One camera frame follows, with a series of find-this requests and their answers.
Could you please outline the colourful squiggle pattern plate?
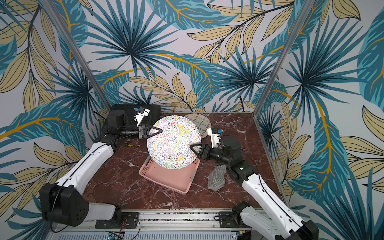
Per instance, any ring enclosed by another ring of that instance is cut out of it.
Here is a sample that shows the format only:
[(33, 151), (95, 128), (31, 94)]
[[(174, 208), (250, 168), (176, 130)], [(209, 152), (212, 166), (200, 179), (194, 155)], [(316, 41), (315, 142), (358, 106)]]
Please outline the colourful squiggle pattern plate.
[(202, 139), (195, 124), (183, 116), (166, 116), (154, 127), (163, 132), (147, 139), (151, 158), (161, 167), (178, 170), (190, 165), (197, 156), (191, 151), (191, 144), (201, 144)]

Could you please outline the plaid striped white plate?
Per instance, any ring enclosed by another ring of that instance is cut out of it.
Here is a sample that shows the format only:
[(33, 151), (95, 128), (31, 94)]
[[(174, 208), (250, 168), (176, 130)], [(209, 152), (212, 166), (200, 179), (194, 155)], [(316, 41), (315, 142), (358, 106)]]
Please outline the plaid striped white plate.
[(195, 124), (200, 132), (202, 139), (208, 136), (208, 129), (212, 127), (208, 117), (204, 116), (203, 114), (196, 113), (187, 114), (185, 117)]

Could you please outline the grey knitted dish cloth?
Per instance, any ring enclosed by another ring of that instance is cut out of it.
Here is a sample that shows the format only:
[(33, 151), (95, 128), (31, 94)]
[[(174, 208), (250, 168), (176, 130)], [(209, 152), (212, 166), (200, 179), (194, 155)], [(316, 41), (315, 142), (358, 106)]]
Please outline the grey knitted dish cloth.
[(226, 183), (224, 177), (226, 172), (227, 167), (225, 165), (216, 166), (208, 177), (208, 189), (213, 191), (221, 189)]

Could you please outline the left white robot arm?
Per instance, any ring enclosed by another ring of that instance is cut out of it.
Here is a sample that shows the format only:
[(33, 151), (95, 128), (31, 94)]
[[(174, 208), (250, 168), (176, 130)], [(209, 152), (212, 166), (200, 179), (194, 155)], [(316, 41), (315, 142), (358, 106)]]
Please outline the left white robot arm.
[(85, 156), (55, 183), (44, 184), (40, 189), (43, 220), (71, 227), (91, 221), (118, 227), (123, 220), (120, 207), (89, 203), (83, 193), (91, 178), (114, 154), (119, 141), (130, 137), (148, 139), (162, 132), (154, 127), (160, 111), (155, 105), (115, 105)]

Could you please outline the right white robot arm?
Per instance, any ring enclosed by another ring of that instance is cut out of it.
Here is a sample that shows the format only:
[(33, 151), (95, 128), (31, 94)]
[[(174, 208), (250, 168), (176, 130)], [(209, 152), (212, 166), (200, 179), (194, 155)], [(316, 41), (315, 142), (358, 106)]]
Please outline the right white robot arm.
[(241, 222), (268, 240), (317, 240), (319, 228), (313, 221), (304, 221), (292, 211), (266, 184), (257, 168), (244, 160), (240, 142), (229, 136), (220, 138), (216, 148), (208, 144), (190, 145), (199, 159), (215, 161), (227, 167), (231, 179), (248, 192), (266, 212), (261, 215), (243, 202), (233, 208)]

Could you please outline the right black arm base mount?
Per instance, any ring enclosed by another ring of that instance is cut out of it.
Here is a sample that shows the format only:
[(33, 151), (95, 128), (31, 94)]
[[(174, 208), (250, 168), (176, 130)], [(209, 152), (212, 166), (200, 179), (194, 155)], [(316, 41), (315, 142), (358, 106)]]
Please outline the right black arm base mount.
[(214, 217), (220, 228), (251, 228), (256, 223), (256, 215), (248, 212), (219, 212)]

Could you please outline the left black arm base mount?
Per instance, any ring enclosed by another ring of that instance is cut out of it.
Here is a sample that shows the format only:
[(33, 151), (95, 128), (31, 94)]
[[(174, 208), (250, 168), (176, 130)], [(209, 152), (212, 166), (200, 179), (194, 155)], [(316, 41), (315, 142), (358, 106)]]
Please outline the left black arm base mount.
[(111, 220), (96, 222), (96, 229), (135, 229), (138, 226), (139, 212), (122, 212)]

